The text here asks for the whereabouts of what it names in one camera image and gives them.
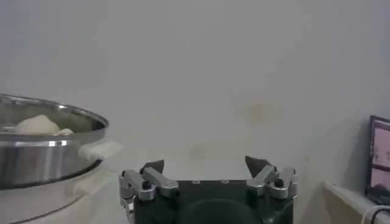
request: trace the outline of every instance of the metal gripper jaw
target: metal gripper jaw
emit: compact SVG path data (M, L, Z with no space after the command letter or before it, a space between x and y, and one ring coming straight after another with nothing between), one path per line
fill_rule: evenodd
M125 170L119 177L121 198L138 197L142 201L153 200L156 188L165 197L173 197L179 189L179 183L164 177L161 173L164 161L154 161L145 164L137 173L134 170Z
M297 175L294 168L284 168L279 173L266 159L245 156L245 162L253 177L246 181L247 187L258 197L267 192L276 199L296 197Z

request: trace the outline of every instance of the white cable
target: white cable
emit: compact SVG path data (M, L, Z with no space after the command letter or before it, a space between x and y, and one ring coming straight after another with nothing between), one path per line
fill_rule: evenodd
M364 224L364 221L366 221L366 217L367 217L368 214L370 214L371 212L374 212L375 210L383 209L383 208L390 209L390 206L388 206L388 205L377 205L377 206L373 206L373 207L367 209L366 212L364 212L364 214L363 214L363 216L361 218L360 224Z

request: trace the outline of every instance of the white dough ball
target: white dough ball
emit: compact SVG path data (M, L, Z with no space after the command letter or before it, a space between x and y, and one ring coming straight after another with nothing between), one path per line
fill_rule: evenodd
M68 128L64 128L60 131L57 131L56 134L59 134L59 135L70 135L70 134L74 134L74 132Z
M45 115L28 118L15 127L15 132L21 134L54 134L59 130L59 126Z

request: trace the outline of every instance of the metal bowl rim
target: metal bowl rim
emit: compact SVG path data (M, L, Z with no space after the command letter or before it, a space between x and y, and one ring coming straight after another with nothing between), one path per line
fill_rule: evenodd
M64 104L64 103L58 103L58 102L51 101L51 100L37 99L37 98L31 98L31 97L13 96L13 95L9 95L9 94L0 94L0 99L8 99L8 100L12 100L15 102L26 102L26 103L31 103L31 104L35 104L35 105L43 103L43 104L48 105L50 107L57 107L57 108L61 106L61 108L68 108L72 112L76 111L82 115L86 115L86 116L88 116L88 117L90 117L90 118L92 118L92 119L94 119L94 120L96 120L104 125L103 128L100 128L97 130L88 131L88 132L78 132L78 133L70 134L70 135L61 135L61 134L24 135L24 134L0 132L0 137L8 137L8 138L11 137L11 138L16 138L16 139L28 137L30 140L33 140L34 138L37 138L39 140L43 140L43 138L49 138L52 140L62 140L62 139L69 139L72 137L79 137L79 136L94 136L94 135L99 136L98 133L105 131L108 128L108 126L110 125L109 121L106 118L104 118L104 117L102 117L94 112L91 112L91 111L88 111L85 109L81 109L79 107L75 107L72 105Z

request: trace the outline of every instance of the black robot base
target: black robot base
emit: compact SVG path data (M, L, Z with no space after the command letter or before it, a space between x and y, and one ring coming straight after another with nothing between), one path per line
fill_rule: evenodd
M265 159L246 156L251 180L175 181L162 175L164 161L125 170L121 204L134 224L293 224L297 175L278 172Z

